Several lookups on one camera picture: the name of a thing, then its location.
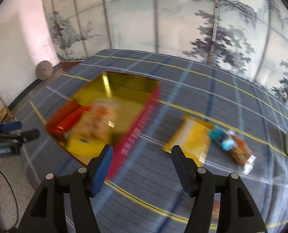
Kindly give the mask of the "blue plaid tablecloth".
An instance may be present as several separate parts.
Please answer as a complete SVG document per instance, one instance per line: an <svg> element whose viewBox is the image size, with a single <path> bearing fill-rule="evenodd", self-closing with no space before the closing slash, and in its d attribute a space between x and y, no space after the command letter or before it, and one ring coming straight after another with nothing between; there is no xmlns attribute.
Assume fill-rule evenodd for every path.
<svg viewBox="0 0 288 233"><path fill-rule="evenodd" d="M50 118L99 74L121 72L157 79L156 109L150 112L129 158L92 200L102 232L183 232L193 201L182 190L170 155L162 150L186 114L235 130L256 161L242 179L269 232L288 221L288 157L284 134L288 108L228 72L186 59L131 50L103 50L74 66L34 97L18 114L25 129L41 136L22 150L23 168L36 188L47 173L66 175L79 163L47 133Z"/></svg>

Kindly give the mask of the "yellow snack packet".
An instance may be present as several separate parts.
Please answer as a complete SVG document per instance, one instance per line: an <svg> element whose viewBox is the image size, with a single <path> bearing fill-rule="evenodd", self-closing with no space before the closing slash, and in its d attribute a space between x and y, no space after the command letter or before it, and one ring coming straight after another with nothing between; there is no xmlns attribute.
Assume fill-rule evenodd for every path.
<svg viewBox="0 0 288 233"><path fill-rule="evenodd" d="M184 115L182 124L162 150L171 153L172 147L179 145L187 158L193 159L198 167L203 167L211 143L208 133L213 127L214 124Z"/></svg>

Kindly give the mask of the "fried twist snack bag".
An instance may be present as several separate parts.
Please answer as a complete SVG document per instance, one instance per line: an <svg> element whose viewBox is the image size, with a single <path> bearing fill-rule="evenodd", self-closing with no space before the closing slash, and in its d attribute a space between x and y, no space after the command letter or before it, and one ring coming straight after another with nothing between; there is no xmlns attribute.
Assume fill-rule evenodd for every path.
<svg viewBox="0 0 288 233"><path fill-rule="evenodd" d="M85 111L80 120L66 132L65 139L75 136L87 142L89 140L99 140L109 142L115 128L116 120L119 116L120 104L116 101L98 98L92 104L92 109Z"/></svg>

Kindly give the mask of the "blue candy packet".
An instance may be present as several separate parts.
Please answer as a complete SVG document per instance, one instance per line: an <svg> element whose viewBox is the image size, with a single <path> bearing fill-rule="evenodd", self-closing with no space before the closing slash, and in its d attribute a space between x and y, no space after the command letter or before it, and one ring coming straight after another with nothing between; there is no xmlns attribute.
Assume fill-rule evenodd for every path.
<svg viewBox="0 0 288 233"><path fill-rule="evenodd" d="M237 146L233 136L233 130L225 130L215 125L209 132L208 136L225 151L230 151Z"/></svg>

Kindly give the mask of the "red gold toffee tin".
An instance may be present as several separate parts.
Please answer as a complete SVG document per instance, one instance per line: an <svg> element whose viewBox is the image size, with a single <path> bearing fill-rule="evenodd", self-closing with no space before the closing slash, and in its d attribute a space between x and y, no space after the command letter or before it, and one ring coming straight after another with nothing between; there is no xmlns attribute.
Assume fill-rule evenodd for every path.
<svg viewBox="0 0 288 233"><path fill-rule="evenodd" d="M75 92L48 121L46 130L83 165L111 145L107 179L114 179L153 113L160 90L160 82L153 78L103 72Z"/></svg>

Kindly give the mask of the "red snack box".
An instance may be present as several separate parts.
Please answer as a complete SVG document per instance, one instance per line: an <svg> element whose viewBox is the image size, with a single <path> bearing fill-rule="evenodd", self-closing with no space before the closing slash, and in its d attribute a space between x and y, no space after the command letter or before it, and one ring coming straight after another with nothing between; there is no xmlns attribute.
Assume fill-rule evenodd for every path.
<svg viewBox="0 0 288 233"><path fill-rule="evenodd" d="M75 100L69 100L48 121L46 125L48 134L52 136L65 134L80 120L81 115L90 109L91 105L82 106Z"/></svg>

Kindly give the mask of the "painted folding screen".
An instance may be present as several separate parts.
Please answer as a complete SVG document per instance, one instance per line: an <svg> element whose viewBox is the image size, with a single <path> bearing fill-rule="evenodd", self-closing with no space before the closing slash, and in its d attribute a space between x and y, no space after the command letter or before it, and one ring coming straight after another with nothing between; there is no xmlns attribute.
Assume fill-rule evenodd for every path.
<svg viewBox="0 0 288 233"><path fill-rule="evenodd" d="M59 59L131 49L194 59L288 104L284 0L42 0Z"/></svg>

